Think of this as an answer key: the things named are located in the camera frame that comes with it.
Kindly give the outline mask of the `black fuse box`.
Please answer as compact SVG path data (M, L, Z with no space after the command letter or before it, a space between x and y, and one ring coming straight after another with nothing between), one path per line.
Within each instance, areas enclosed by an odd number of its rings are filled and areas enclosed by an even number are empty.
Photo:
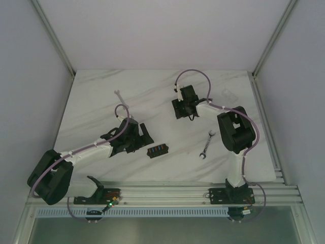
M151 147L147 151L147 156L151 159L162 156L164 154L167 154L169 151L169 147L164 143L161 145L157 145L154 147Z

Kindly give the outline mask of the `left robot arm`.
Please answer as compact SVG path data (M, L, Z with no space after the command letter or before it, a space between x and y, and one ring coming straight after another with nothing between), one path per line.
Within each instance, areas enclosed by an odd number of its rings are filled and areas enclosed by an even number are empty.
M95 142L66 152L46 151L27 180L31 193L43 199L48 205L61 199L81 198L90 204L104 201L105 188L93 176L74 176L77 167L108 159L118 153L134 153L153 144L144 124L134 119L123 119L120 126L101 135Z

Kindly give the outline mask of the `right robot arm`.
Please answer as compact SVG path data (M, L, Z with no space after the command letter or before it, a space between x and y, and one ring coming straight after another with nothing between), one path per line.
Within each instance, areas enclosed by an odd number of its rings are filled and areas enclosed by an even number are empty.
M218 123L224 147L231 152L225 198L231 203L238 202L243 197L240 187L246 184L242 172L244 152L256 139L256 133L246 110L242 106L228 110L222 107L216 108L211 103L207 104L206 99L199 99L191 85L184 87L176 85L174 91L177 93L177 98L172 101L172 105L177 119L188 117L193 120L202 117Z

